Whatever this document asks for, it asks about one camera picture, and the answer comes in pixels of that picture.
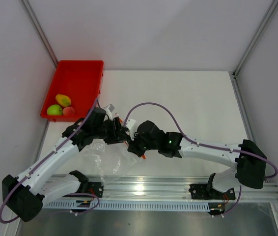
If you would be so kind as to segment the clear zip top bag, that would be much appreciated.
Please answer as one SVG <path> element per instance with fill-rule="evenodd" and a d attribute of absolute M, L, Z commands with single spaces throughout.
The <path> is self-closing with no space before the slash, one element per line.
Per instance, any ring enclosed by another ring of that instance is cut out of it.
<path fill-rule="evenodd" d="M 104 185 L 126 176 L 135 166 L 144 161 L 128 152 L 128 142 L 108 145 L 103 140 L 94 140 L 80 153 L 83 174 L 99 178 Z"/>

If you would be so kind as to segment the pink peach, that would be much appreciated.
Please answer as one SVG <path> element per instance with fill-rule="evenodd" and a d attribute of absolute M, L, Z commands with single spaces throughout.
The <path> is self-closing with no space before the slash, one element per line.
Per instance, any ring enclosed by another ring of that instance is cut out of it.
<path fill-rule="evenodd" d="M 71 107 L 71 106 L 65 107 L 62 110 L 62 114 L 64 116 L 74 116 L 75 115 L 75 109 L 73 107 Z"/>

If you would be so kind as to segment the green apple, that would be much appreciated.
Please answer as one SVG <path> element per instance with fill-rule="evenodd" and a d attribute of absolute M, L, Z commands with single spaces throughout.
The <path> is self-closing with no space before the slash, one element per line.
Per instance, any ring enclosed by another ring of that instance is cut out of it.
<path fill-rule="evenodd" d="M 62 115 L 62 107 L 60 105 L 54 104 L 48 107 L 47 115 L 49 116 L 61 116 Z"/>

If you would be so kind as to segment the yellow orange mango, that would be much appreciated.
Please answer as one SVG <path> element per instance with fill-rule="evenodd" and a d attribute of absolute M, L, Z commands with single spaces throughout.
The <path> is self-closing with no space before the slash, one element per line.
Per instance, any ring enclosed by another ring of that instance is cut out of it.
<path fill-rule="evenodd" d="M 57 94 L 55 96 L 55 99 L 57 103 L 62 107 L 70 107 L 72 104 L 70 97 L 68 97 L 67 95 Z"/>

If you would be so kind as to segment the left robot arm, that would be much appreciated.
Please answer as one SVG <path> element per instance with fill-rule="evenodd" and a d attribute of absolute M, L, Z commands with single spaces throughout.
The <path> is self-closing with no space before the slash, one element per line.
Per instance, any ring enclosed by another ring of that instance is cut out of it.
<path fill-rule="evenodd" d="M 95 107 L 85 118 L 68 126 L 53 149 L 43 159 L 13 177 L 7 175 L 2 181 L 3 205 L 18 218 L 28 222 L 35 218 L 43 206 L 63 196 L 84 195 L 98 198 L 90 191 L 89 179 L 74 170 L 64 178 L 50 182 L 49 178 L 71 157 L 81 152 L 95 139 L 106 144 L 118 144 L 128 140 L 128 128 L 119 117 L 108 118 L 107 112 Z"/>

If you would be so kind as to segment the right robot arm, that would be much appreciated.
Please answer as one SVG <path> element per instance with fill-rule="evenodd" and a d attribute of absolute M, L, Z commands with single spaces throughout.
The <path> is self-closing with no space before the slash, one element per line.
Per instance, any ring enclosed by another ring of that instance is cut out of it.
<path fill-rule="evenodd" d="M 135 121 L 128 120 L 125 127 L 130 132 L 128 152 L 138 157 L 146 151 L 156 150 L 168 158 L 197 158 L 227 166 L 227 170 L 210 175 L 206 193 L 211 198 L 218 198 L 240 185 L 252 189 L 263 188 L 266 157 L 250 140 L 243 140 L 239 145 L 205 144 L 180 132 L 164 132 L 149 120 L 139 126 Z"/>

